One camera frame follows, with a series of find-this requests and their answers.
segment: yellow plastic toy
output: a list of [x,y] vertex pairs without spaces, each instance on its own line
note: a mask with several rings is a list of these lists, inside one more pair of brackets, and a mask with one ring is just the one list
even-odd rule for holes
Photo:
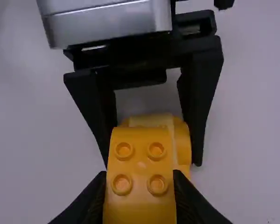
[[190,179],[189,129],[170,114],[131,117],[111,137],[104,224],[176,224],[173,170]]

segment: white table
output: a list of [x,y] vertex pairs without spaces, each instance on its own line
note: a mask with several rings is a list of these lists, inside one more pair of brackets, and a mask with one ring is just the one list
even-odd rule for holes
[[[179,13],[207,8],[178,3]],[[235,224],[280,224],[280,0],[237,0],[216,19],[225,63],[193,182]],[[104,169],[63,84],[71,71],[49,49],[35,0],[0,0],[0,224],[47,223]],[[181,116],[169,73],[164,85],[118,91],[119,119]]]

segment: black mount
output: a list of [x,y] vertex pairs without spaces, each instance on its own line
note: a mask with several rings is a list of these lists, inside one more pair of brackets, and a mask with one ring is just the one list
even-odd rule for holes
[[114,91],[165,83],[166,69],[171,68],[181,68],[177,89],[191,133],[192,161],[202,165],[205,125],[224,62],[222,45],[215,35],[213,11],[173,12],[172,20],[170,33],[64,50],[75,69],[64,75],[64,83],[92,130],[106,166],[112,129],[117,126]]

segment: round stud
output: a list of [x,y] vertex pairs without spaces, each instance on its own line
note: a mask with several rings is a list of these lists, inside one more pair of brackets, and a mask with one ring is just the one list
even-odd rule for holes
[[115,147],[115,156],[120,161],[127,161],[133,156],[133,147],[126,142],[121,142]]
[[168,191],[168,182],[162,175],[153,175],[147,180],[147,189],[154,196],[162,196]]
[[129,175],[119,174],[112,179],[111,188],[119,196],[128,195],[133,188],[133,180]]
[[166,155],[166,150],[161,143],[154,142],[148,146],[147,155],[153,161],[160,161]]

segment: metal plate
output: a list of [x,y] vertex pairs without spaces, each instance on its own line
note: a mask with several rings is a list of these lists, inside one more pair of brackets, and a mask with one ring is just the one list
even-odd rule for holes
[[172,29],[170,0],[37,0],[51,48]]

